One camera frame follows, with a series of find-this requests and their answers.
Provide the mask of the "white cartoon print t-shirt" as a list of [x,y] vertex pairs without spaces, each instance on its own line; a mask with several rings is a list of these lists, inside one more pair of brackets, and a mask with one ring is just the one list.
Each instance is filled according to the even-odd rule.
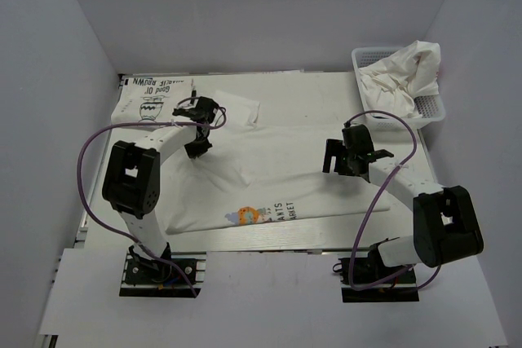
[[161,167],[157,213],[169,235],[266,222],[363,214],[377,188],[322,171],[325,142],[338,126],[262,126],[257,101],[216,91],[225,107],[212,148],[184,150]]

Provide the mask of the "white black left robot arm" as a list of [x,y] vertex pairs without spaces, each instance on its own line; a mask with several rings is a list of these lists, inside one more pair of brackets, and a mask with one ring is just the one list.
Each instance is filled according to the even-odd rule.
[[226,109],[207,97],[183,99],[168,121],[129,123],[152,131],[142,139],[118,141],[110,152],[102,197],[126,223],[134,244],[129,253],[156,282],[172,272],[170,245],[155,213],[161,166],[179,151],[196,159],[209,151],[212,130],[226,123]]

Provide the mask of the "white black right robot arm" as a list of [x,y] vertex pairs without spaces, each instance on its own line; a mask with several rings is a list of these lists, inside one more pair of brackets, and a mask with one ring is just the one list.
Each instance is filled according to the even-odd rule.
[[323,171],[359,177],[394,196],[413,214],[413,234],[370,247],[369,274],[385,282],[398,267],[439,267],[480,254],[484,240],[468,190],[444,187],[416,175],[385,149],[376,150],[368,128],[347,126],[328,139]]

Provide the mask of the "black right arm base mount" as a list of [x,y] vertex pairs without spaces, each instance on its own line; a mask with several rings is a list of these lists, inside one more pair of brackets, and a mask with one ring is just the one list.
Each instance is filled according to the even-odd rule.
[[[348,268],[350,258],[340,258],[332,272],[340,278],[343,303],[392,303],[418,302],[417,278],[413,269],[402,275],[387,279],[381,284],[362,291],[356,291],[349,284]],[[374,267],[369,257],[356,258],[353,272],[355,285],[369,285],[401,270],[401,267]]]

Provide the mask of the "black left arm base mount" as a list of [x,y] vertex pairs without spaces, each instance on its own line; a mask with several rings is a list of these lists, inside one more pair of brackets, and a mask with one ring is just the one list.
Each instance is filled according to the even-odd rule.
[[123,267],[119,296],[195,298],[204,282],[206,254],[173,253],[171,261],[187,276],[193,290],[173,266],[142,258],[129,248]]

